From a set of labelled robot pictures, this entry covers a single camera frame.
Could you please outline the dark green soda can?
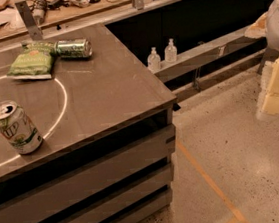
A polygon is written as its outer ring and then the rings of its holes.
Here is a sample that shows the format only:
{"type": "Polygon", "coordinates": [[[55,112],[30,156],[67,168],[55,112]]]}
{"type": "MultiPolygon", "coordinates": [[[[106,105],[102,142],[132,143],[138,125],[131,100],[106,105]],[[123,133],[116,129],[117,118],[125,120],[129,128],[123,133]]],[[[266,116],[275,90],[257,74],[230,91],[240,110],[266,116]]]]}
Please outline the dark green soda can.
{"type": "Polygon", "coordinates": [[[90,58],[93,54],[92,45],[86,39],[57,41],[55,51],[62,58],[90,58]]]}

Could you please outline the white green 7up can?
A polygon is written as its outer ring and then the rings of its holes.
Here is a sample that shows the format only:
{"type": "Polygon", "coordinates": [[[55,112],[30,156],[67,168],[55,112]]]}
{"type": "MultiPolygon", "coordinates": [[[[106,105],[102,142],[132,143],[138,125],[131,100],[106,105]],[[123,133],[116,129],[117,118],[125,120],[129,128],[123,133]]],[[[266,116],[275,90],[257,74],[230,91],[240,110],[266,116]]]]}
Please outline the white green 7up can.
{"type": "Polygon", "coordinates": [[[35,151],[43,141],[25,110],[11,100],[0,102],[0,133],[22,155],[35,151]]]}

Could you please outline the right clear sanitizer bottle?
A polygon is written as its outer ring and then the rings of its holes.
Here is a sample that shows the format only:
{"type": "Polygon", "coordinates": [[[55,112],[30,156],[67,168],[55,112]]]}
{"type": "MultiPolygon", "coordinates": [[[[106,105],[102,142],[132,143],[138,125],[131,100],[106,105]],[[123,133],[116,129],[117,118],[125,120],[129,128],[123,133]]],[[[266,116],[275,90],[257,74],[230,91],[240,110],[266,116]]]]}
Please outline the right clear sanitizer bottle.
{"type": "Polygon", "coordinates": [[[165,47],[165,60],[169,63],[175,62],[177,60],[177,47],[174,46],[174,40],[169,39],[168,45],[165,47]]]}

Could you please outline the clear sanitizer bottle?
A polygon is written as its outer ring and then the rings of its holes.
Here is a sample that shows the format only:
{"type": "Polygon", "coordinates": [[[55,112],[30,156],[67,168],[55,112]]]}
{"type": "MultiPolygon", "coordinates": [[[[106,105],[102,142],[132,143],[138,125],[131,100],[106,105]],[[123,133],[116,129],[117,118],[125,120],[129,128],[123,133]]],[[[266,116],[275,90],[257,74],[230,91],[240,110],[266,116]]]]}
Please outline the clear sanitizer bottle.
{"type": "Polygon", "coordinates": [[[169,63],[175,62],[177,60],[177,47],[174,46],[174,40],[169,39],[168,45],[165,47],[165,60],[169,63]]]}
{"type": "Polygon", "coordinates": [[[151,49],[151,53],[148,56],[147,67],[152,71],[155,72],[161,68],[160,66],[161,57],[157,54],[157,49],[153,47],[151,49]]]}

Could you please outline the left clear sanitizer bottle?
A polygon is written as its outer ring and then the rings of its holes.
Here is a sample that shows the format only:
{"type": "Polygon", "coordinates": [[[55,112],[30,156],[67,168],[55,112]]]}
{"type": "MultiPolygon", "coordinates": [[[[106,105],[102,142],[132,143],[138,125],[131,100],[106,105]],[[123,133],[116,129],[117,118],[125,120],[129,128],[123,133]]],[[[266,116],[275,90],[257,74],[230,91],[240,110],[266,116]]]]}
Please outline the left clear sanitizer bottle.
{"type": "Polygon", "coordinates": [[[151,49],[151,53],[148,56],[147,67],[152,71],[155,72],[161,68],[160,66],[161,57],[157,54],[157,49],[153,47],[151,49]]]}

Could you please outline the white plastic packet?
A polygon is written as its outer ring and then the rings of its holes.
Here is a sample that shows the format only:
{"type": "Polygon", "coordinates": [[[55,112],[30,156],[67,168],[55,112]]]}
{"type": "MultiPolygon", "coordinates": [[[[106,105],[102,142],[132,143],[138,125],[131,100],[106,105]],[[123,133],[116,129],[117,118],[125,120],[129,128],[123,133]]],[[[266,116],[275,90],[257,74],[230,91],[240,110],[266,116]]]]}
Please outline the white plastic packet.
{"type": "Polygon", "coordinates": [[[77,7],[87,7],[90,3],[90,0],[65,0],[69,3],[70,6],[74,5],[77,7]]]}

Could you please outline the grey slatted table base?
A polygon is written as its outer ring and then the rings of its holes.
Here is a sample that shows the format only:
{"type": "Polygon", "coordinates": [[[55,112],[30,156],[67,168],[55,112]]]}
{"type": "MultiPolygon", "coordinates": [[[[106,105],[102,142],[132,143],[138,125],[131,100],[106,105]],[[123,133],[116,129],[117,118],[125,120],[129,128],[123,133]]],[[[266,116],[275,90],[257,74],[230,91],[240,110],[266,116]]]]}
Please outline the grey slatted table base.
{"type": "Polygon", "coordinates": [[[27,156],[0,139],[0,223],[137,223],[169,205],[171,114],[61,126],[27,156]]]}

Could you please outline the silver power tool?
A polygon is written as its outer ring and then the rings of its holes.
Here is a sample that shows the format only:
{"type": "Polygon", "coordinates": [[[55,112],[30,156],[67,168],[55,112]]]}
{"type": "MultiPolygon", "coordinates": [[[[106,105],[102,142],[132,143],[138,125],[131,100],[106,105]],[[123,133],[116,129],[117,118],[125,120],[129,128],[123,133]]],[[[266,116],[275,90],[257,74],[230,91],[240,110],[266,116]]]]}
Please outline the silver power tool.
{"type": "Polygon", "coordinates": [[[37,25],[44,23],[44,18],[47,10],[46,0],[36,0],[33,5],[33,18],[37,25]]]}

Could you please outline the green chip bag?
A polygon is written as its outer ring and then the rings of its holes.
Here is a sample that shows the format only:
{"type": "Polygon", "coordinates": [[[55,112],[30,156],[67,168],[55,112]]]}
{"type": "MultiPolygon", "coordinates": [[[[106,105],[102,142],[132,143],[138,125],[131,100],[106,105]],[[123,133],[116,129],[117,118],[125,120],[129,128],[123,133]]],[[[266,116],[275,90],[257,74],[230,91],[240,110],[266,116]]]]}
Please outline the green chip bag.
{"type": "Polygon", "coordinates": [[[56,45],[51,42],[23,44],[23,51],[10,66],[7,76],[12,79],[45,79],[52,77],[56,45]]]}

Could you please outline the wooden workbench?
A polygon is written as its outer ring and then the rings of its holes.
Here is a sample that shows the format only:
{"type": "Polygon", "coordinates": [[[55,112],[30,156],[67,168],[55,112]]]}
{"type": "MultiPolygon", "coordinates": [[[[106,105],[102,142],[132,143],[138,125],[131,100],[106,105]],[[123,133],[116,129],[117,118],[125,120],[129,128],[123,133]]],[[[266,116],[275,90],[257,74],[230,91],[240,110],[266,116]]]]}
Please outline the wooden workbench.
{"type": "MultiPolygon", "coordinates": [[[[133,0],[100,0],[96,4],[90,4],[87,7],[61,7],[57,10],[49,10],[45,16],[45,23],[40,25],[43,32],[48,28],[55,27],[57,24],[72,22],[73,20],[81,19],[82,17],[99,14],[117,7],[131,5],[133,0]]],[[[12,38],[21,37],[28,34],[25,27],[20,29],[11,29],[6,26],[0,27],[0,41],[11,40],[12,38]]]]}

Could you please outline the grey metal rail shelf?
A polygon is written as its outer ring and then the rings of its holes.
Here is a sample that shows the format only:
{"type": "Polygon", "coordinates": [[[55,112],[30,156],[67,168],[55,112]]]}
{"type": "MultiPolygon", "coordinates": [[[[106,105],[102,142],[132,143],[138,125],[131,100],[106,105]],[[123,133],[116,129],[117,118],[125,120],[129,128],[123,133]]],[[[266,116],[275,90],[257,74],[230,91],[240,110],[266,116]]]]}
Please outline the grey metal rail shelf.
{"type": "Polygon", "coordinates": [[[210,62],[223,58],[225,55],[230,55],[235,51],[242,50],[242,48],[263,41],[263,38],[246,37],[244,33],[247,29],[248,27],[243,27],[240,30],[232,31],[232,33],[218,37],[215,40],[198,45],[189,49],[189,51],[181,52],[177,55],[178,59],[175,62],[168,63],[163,60],[160,64],[162,66],[161,69],[155,70],[153,73],[163,83],[171,81],[210,62]]]}

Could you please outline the grey metal bracket post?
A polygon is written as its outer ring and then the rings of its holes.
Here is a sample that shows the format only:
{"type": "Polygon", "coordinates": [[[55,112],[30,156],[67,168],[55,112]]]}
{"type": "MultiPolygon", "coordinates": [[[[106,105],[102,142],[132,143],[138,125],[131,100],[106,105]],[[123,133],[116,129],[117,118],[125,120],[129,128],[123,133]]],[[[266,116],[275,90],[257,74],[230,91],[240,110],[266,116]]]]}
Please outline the grey metal bracket post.
{"type": "Polygon", "coordinates": [[[34,41],[42,40],[42,31],[36,25],[36,21],[33,19],[32,12],[29,9],[26,1],[18,1],[14,3],[21,16],[22,21],[24,21],[25,27],[28,30],[30,38],[34,41]]]}

